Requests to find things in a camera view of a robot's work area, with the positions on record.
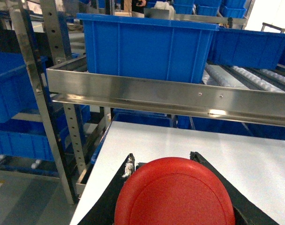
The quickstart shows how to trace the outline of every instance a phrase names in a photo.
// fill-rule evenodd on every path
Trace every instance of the perforated metal post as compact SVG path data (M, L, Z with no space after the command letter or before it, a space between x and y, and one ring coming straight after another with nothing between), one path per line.
M10 17L15 28L20 49L27 66L27 71L35 94L39 112L45 127L51 151L60 175L67 202L74 204L76 195L70 177L70 171L63 151L61 139L57 129L56 119L53 117L48 104L47 93L44 89L41 74L43 67L25 0L6 0Z
M72 59L63 0L40 1L54 64ZM85 136L79 105L63 104L79 174L85 170Z

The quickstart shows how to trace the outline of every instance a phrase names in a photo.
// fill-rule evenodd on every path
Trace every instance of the roller conveyor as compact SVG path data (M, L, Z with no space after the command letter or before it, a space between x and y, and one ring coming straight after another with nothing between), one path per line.
M210 81L211 78L216 81L217 85L222 87L285 93L285 77L273 71L267 69L247 70L240 67L226 68L233 72L233 74L228 73L228 71L223 69L221 66L206 65L205 71L207 71L207 73L203 79Z
M205 85L219 86L218 83L207 73L206 70L204 70L202 82Z

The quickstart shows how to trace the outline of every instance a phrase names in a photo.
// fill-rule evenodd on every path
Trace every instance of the metal rack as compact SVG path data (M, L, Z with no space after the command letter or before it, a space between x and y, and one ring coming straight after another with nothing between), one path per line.
M6 6L17 33L17 39L27 65L39 112L22 112L19 120L41 121L44 124L60 179L71 204L77 201L66 156L58 138L55 117L64 113L72 139L76 164L80 174L87 168L85 155L95 137L108 121L103 118L91 136L85 138L78 104L118 107L159 113L208 117L285 126L285 94L255 90L237 90L199 84L166 82L130 77L99 75L86 71L86 57L71 59L71 48L63 0L42 0L41 9L55 66L47 69L51 92L59 93L49 105L41 77L42 66L38 46L34 41L28 8L24 0L6 0ZM177 15L178 20L229 24L224 17ZM246 26L248 19L233 19L231 23Z
M85 64L83 56L47 69L55 102L285 126L285 93L75 71Z
M71 59L71 48L68 39L65 5L63 1L44 0L41 1L41 8L44 15L45 29L47 31L53 62L58 64L67 59ZM78 171L81 174L86 170L85 156L88 149L90 149L96 137L99 136L100 132L105 127L104 113L103 119L99 122L94 132L88 137L85 137L79 105L64 104L62 107L62 104L50 104L48 102L44 81L41 76L43 67L27 1L6 0L0 2L0 10L5 10L8 14L7 9L15 28L18 44L27 66L29 78L39 108L39 110L26 110L21 112L14 116L13 119L43 122L67 202L74 204L77 202L77 194L71 180L70 164L67 162L67 156L63 150L61 139L59 138L56 118L63 112L66 114L75 154L74 159L76 160ZM0 19L0 29L6 28L4 18L8 18L6 13Z

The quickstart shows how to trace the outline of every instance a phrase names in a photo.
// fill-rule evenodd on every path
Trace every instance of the red plastic lid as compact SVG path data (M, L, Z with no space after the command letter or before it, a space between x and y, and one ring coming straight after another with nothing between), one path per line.
M235 225L230 197L216 175L184 158L138 169L122 188L114 225Z

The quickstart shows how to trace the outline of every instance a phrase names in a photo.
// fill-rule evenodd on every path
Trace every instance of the stainless steel shelf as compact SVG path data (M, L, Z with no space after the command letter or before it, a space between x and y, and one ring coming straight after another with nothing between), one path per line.
M236 24L246 25L248 20L246 18L228 18L219 16L207 16L207 15L186 15L186 14L175 14L175 20L192 21L192 22L204 22L204 23L222 23L222 24Z
M41 116L39 114L39 110L35 110L35 109L25 110L23 112L20 112L17 115L15 115L12 119L42 122Z
M55 102L285 126L285 93L76 72L86 57L47 69Z

